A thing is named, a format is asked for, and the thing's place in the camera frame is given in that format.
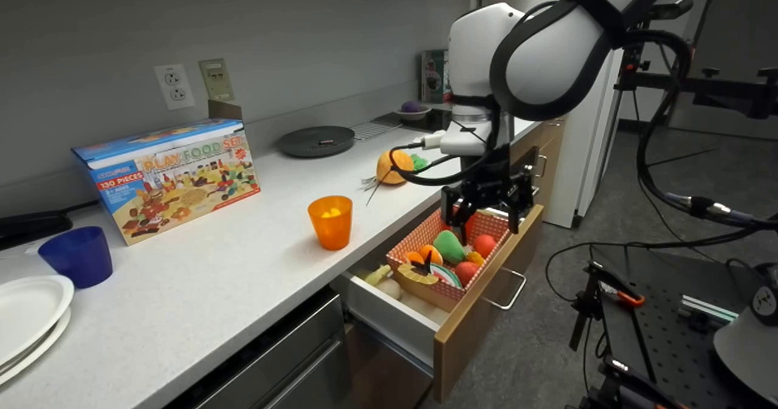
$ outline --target basket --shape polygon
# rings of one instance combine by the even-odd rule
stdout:
[[[440,209],[432,213],[430,217],[426,218],[422,224],[417,226],[411,234],[407,235],[400,243],[389,251],[387,254],[387,262],[391,266],[392,271],[397,273],[398,267],[405,263],[406,252],[419,251],[425,245],[430,245],[437,235],[444,230],[450,230],[444,221],[440,218]],[[484,257],[484,264],[478,268],[478,272],[470,279],[467,286],[464,288],[452,286],[444,281],[439,281],[436,284],[421,284],[414,281],[410,281],[405,277],[395,276],[395,281],[400,284],[400,287],[406,292],[411,293],[435,306],[443,309],[447,312],[451,312],[459,300],[464,297],[467,290],[473,285],[473,283],[481,276],[484,268],[492,262],[494,256],[503,247],[503,244],[508,239],[508,219],[498,218],[494,215],[489,215],[481,211],[476,211],[472,217],[465,224],[465,231],[467,232],[467,245],[472,246],[472,241],[478,235],[492,235],[497,240],[497,246],[492,249],[489,256]],[[444,263],[445,267],[453,270],[453,267],[448,263]]]

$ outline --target floor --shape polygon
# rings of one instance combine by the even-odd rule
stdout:
[[[611,164],[594,202],[576,230],[544,224],[542,242],[527,273],[528,284],[517,305],[498,320],[483,347],[470,363],[445,404],[431,398],[422,407],[432,409],[562,409],[577,407],[584,395],[581,351],[567,347],[576,313],[548,288],[543,274],[550,254],[586,241],[671,241],[656,213],[639,192],[634,168],[637,135],[618,132]],[[663,190],[718,199],[730,207],[769,217],[778,211],[778,143],[667,129],[656,133],[649,162],[716,148],[707,154],[652,169]],[[702,238],[730,231],[727,227],[690,218],[669,207],[659,207],[667,222],[684,238]],[[704,249],[716,259],[737,256],[747,262],[775,260],[778,240],[773,233],[757,233],[739,242]],[[693,256],[687,250],[677,251]],[[587,251],[572,251],[555,259],[551,277],[558,290],[572,296],[585,284],[581,271]],[[602,332],[592,326],[587,356],[590,383],[599,385],[594,344]]]

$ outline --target dishwasher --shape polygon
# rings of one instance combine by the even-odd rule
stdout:
[[[353,409],[343,312],[325,288],[166,409]]]

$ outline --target countertop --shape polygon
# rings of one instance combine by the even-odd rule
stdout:
[[[537,126],[514,122],[517,137]],[[76,226],[105,230],[114,274],[75,293],[64,334],[0,387],[0,407],[163,407],[439,198],[438,187],[406,183],[380,187],[366,207],[359,189],[381,152],[419,135],[395,129],[315,160],[257,157],[261,193],[133,246],[104,210],[74,213]],[[453,160],[424,176],[458,170]],[[334,252],[306,211],[332,194],[354,202],[351,242]],[[53,273],[24,249],[0,254],[0,283]]]

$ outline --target electrical outlet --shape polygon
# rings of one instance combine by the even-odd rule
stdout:
[[[154,66],[156,80],[162,90],[167,109],[176,110],[195,106],[192,90],[189,87],[187,73],[183,64],[168,64],[166,66]]]
[[[230,85],[230,74],[227,73],[224,58],[203,60],[198,63],[208,97],[214,101],[232,101],[235,96],[233,95],[233,87]]]

